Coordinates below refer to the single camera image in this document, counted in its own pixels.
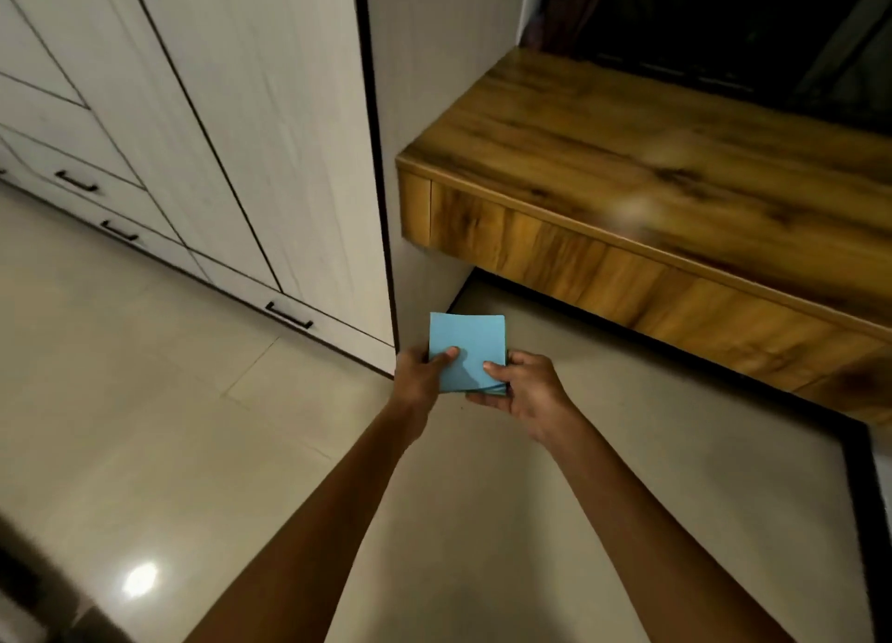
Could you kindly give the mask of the person's left hand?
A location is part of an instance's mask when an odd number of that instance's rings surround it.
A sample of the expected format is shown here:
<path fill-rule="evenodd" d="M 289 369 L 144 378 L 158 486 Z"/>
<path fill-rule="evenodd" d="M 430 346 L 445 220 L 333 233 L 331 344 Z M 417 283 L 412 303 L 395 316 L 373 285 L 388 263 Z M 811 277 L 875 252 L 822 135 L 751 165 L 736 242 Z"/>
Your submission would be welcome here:
<path fill-rule="evenodd" d="M 430 368 L 430 355 L 426 343 L 397 355 L 394 387 L 386 404 L 389 413 L 415 423 L 426 421 L 440 394 L 440 376 L 448 369 Z"/>

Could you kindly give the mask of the person's right hand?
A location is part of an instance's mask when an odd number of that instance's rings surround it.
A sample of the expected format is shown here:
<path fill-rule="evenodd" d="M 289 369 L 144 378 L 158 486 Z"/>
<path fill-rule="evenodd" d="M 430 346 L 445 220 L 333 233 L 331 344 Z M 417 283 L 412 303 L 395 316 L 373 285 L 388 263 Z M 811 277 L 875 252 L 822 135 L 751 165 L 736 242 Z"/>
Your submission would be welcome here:
<path fill-rule="evenodd" d="M 565 392 L 547 356 L 513 349 L 507 352 L 505 366 L 508 364 L 518 365 L 518 370 L 507 384 L 506 396 L 466 393 L 466 399 L 510 414 L 531 438 L 548 447 L 580 412 Z"/>

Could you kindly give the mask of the blue cloth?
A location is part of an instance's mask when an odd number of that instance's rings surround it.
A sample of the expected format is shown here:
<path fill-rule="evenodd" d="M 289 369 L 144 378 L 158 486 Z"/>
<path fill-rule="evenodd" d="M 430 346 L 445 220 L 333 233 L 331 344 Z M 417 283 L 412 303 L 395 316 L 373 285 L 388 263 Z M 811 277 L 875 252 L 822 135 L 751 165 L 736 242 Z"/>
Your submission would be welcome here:
<path fill-rule="evenodd" d="M 459 355 L 440 373 L 440 393 L 483 393 L 506 396 L 507 383 L 497 381 L 484 364 L 507 363 L 506 319 L 504 315 L 455 315 L 431 313 L 429 353 L 440 355 L 456 347 Z"/>

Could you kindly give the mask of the person's left forearm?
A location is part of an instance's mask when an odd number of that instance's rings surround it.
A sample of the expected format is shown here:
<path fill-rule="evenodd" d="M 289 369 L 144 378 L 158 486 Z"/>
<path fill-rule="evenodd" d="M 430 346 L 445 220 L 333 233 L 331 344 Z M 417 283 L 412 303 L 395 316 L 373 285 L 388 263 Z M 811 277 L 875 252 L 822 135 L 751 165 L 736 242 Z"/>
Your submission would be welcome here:
<path fill-rule="evenodd" d="M 184 643 L 325 643 L 364 537 L 431 408 L 392 397 Z"/>

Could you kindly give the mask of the person's right forearm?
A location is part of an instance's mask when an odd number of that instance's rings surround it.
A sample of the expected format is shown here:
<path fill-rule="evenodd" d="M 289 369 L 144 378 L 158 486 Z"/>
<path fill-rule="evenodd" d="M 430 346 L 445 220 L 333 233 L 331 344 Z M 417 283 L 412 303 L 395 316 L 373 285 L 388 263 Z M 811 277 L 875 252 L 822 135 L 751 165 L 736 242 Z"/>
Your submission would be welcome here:
<path fill-rule="evenodd" d="M 538 431 L 650 643 L 795 643 L 577 409 L 549 413 Z"/>

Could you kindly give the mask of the brown wooden bench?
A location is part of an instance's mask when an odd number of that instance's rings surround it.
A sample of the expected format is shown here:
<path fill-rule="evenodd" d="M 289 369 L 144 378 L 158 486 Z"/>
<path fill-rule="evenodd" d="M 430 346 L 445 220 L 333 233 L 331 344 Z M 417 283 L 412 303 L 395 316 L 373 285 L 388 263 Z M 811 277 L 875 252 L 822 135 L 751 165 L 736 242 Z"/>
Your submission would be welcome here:
<path fill-rule="evenodd" d="M 410 242 L 892 431 L 892 136 L 515 49 L 396 166 Z"/>

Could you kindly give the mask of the white wooden wardrobe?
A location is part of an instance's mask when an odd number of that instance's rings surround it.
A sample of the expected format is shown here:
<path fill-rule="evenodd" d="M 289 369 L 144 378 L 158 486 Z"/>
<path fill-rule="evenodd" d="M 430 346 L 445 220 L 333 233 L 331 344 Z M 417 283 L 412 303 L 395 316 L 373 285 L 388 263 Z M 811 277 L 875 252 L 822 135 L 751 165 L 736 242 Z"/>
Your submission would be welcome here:
<path fill-rule="evenodd" d="M 9 1 L 211 285 L 393 375 L 367 0 Z"/>

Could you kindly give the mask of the dark window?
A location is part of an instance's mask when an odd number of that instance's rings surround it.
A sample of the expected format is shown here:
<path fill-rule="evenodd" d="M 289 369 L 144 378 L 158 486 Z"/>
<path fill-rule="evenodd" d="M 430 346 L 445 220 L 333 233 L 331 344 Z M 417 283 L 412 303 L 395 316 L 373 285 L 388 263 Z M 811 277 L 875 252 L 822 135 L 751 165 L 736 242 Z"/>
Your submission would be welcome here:
<path fill-rule="evenodd" d="M 519 44 L 892 137 L 892 0 L 540 0 Z"/>

